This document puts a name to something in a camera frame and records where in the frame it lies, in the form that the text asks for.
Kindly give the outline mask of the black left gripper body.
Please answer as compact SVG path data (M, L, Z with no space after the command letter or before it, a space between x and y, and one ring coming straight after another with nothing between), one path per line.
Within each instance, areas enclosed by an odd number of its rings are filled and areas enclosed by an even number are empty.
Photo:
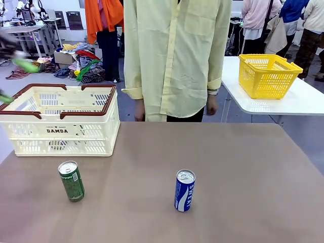
M14 52L17 47L17 40L7 32L0 32L0 52Z

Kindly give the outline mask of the person's right forearm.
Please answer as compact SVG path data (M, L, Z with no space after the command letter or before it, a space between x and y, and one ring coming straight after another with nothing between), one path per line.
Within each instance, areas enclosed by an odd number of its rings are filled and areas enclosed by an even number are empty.
M122 91L133 100L143 99L140 56L137 47L125 45L124 78L125 88Z

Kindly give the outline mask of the person's left forearm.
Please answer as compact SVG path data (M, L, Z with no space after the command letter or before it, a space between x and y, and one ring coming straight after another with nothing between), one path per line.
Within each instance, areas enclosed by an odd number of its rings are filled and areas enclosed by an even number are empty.
M211 53L208 60L209 70L208 70L208 82L207 90L219 89L222 82L222 70L224 62L225 47L212 44Z

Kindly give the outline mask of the cream plastic shopping basket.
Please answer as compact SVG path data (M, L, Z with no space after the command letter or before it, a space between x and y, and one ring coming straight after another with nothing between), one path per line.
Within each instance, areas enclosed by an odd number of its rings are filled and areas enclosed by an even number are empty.
M111 156L120 120L117 90L104 116L66 116L61 112L98 112L108 98L110 88L81 91L81 86L66 86L67 91L34 88L20 96L5 110L39 111L32 115L0 115L17 156ZM52 140L68 141L63 151L49 147Z

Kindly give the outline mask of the yellow plastic basket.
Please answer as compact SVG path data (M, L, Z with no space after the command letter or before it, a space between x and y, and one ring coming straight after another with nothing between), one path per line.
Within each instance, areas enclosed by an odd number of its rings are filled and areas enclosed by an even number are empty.
M241 54L239 59L239 84L252 99L282 99L303 72L274 54Z

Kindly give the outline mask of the person's right hand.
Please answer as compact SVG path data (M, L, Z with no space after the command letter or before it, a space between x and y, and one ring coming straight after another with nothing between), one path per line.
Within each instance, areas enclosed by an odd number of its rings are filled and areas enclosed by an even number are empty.
M145 121L145 105L143 99L135 100L135 121L144 122Z

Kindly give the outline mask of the person's left hand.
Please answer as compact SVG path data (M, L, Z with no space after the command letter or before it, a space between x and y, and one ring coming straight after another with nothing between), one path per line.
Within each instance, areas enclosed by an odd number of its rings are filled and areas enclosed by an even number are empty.
M218 102L217 102L216 95L208 95L206 108L207 108L207 115L213 116L216 114L218 110Z

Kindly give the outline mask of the pink patterned floor cloth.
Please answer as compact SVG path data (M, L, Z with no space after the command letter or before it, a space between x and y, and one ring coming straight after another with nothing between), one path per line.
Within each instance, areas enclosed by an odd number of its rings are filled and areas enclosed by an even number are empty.
M52 73L58 70L58 65L52 62L52 58L38 58L37 60L27 60L32 65L38 68L38 73ZM9 80L22 79L29 76L29 73L23 70L22 67L16 67L11 74L6 77Z

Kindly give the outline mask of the grey background workbench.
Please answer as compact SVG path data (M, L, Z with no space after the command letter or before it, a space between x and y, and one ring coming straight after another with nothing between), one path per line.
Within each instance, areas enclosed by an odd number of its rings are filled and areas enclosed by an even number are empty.
M16 38L18 51L23 51L27 57L51 57L62 47L55 20L46 20L44 25L0 27Z

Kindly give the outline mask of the cardboard box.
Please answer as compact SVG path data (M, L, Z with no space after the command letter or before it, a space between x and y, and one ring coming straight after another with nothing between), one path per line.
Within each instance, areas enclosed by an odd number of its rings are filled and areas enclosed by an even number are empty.
M57 51L54 52L54 59L55 63L62 65L70 65L75 61L72 54Z

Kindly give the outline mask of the colourful clothes pile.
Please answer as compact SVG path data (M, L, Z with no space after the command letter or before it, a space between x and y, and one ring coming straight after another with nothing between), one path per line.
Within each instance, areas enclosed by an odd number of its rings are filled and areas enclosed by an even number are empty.
M104 81L105 70L102 60L94 53L94 48L88 43L77 43L75 45L64 44L57 52L70 53L75 61L70 65L58 65L54 73L58 78L69 78L82 84L100 83Z

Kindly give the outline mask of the person with orange garment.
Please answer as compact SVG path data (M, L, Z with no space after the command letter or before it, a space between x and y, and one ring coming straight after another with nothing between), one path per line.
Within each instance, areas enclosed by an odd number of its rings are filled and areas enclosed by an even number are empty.
M124 8L120 0L85 0L87 38L102 51L105 79L120 82L117 27L124 26Z

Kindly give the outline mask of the dark green drink can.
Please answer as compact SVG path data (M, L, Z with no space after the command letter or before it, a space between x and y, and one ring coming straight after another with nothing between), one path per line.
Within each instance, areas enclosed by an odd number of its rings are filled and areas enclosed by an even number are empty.
M60 178L63 182L68 199L76 202L84 198L85 189L79 173L77 162L65 161L58 167Z

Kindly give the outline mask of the person in yellow shirt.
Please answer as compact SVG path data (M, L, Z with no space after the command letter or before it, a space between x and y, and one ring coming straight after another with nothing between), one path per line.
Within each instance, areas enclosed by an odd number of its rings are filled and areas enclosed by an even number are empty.
M124 0L140 56L145 122L201 122L212 44L226 48L232 0Z

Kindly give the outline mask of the blue white drink can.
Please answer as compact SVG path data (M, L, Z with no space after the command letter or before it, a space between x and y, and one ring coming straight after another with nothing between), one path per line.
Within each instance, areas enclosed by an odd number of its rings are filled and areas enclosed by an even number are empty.
M174 206L179 212L190 209L195 186L195 174L188 169L177 172L175 185Z

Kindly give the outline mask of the person in pink top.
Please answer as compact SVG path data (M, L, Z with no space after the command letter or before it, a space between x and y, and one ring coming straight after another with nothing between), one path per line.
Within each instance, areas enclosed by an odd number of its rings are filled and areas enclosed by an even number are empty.
M242 54L260 54L265 22L281 9L280 0L243 0L244 47Z

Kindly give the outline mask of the beige jacket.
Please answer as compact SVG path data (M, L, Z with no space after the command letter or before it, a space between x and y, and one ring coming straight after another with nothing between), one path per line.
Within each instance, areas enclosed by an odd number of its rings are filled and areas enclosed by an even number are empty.
M266 27L269 34L265 40L265 54L276 54L287 45L286 29L282 17L276 15Z

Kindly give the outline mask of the person in blue top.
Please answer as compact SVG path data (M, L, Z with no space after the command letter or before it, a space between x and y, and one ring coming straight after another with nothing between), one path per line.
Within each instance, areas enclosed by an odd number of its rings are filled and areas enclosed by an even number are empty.
M286 30L287 45L276 54L285 57L297 31L298 20L301 18L302 10L306 8L309 0L286 0L281 8L279 17L283 19Z

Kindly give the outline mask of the white side table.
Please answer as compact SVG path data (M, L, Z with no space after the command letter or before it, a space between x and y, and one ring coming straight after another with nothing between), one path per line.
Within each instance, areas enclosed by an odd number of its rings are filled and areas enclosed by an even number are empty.
M274 122L281 124L284 115L324 116L324 94L297 78L281 100L257 100L250 98L238 83L239 58L225 57L222 85L227 91L221 122L227 122L231 101L241 111L250 115L278 115Z

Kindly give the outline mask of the person in camouflage trousers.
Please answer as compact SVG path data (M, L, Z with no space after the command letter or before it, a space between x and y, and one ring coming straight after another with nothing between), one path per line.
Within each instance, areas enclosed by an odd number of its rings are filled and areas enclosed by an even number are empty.
M324 0L310 0L303 14L303 34L294 63L303 69L298 78L305 79L324 35Z

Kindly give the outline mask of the black wall panel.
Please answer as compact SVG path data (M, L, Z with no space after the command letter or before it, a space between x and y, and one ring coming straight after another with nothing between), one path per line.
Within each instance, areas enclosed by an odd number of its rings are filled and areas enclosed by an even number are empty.
M70 30L83 30L82 19L79 11L66 11Z
M56 15L56 18L59 18L59 20L56 21L58 29L66 30L66 24L65 24L63 12L55 11L55 15Z

